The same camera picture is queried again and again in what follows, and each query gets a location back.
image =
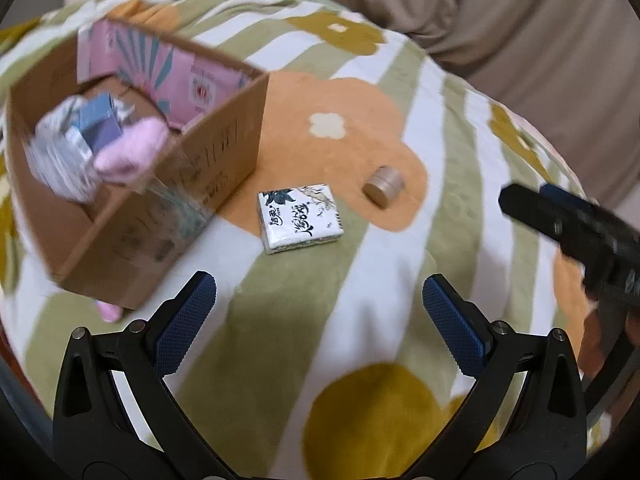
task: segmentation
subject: pink package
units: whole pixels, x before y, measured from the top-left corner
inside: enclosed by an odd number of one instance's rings
[[[125,23],[78,31],[78,82],[116,75],[152,99],[173,128],[219,107],[249,78]]]

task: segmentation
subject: floral blanket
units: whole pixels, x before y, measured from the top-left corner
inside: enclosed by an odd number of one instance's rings
[[[580,270],[512,223],[498,194],[517,180],[580,193],[529,123],[444,72],[396,32],[329,0],[91,0],[43,17],[0,57],[0,93],[79,25],[107,12],[273,71],[258,168],[168,273],[115,326],[92,300],[59,290],[12,207],[0,159],[2,324],[52,409],[74,327],[120,330],[149,318],[196,270],[218,301],[178,372],[166,378],[204,438],[243,476],[341,480],[399,475],[449,420],[464,378],[422,307],[443,273],[490,319],[577,349],[587,301]],[[382,210],[368,169],[398,168],[406,189]],[[258,190],[329,184],[339,241],[264,253]],[[140,436],[152,436],[116,374]],[[518,391],[485,437],[495,440]]]

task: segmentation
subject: cardboard box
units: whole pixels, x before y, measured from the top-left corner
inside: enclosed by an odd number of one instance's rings
[[[14,84],[6,102],[9,176],[50,276],[66,290],[126,308],[148,298],[207,219],[254,170],[268,84],[267,74],[219,51],[136,28],[248,76],[221,107],[176,136],[150,174],[132,186],[137,192],[102,186],[94,204],[80,205],[57,197],[31,175],[24,143],[37,121],[69,95],[113,90],[133,102],[139,116],[159,114],[151,101],[113,77],[78,84],[76,36]]]

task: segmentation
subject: textured blue pad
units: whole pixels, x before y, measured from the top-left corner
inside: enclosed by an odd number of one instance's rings
[[[460,371],[477,379],[485,366],[484,345],[454,301],[433,277],[427,278],[422,286],[422,304]]]
[[[154,369],[160,377],[173,374],[178,369],[214,303],[216,280],[206,274],[156,340]]]
[[[580,209],[585,212],[591,212],[591,203],[581,199],[579,196],[565,191],[561,187],[553,184],[545,184],[540,187],[540,195],[549,198],[557,204],[563,205],[570,209]]]

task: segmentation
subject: metal screw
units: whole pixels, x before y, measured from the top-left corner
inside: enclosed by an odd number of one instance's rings
[[[504,335],[509,331],[509,325],[502,320],[494,321],[491,325],[498,334]]]
[[[129,323],[129,332],[137,334],[145,329],[146,321],[144,319],[135,319]]]
[[[71,337],[73,339],[82,339],[84,334],[86,334],[86,328],[84,326],[79,326],[71,333]]]
[[[558,339],[558,341],[564,341],[566,339],[566,333],[560,328],[553,329],[551,333],[556,339]]]

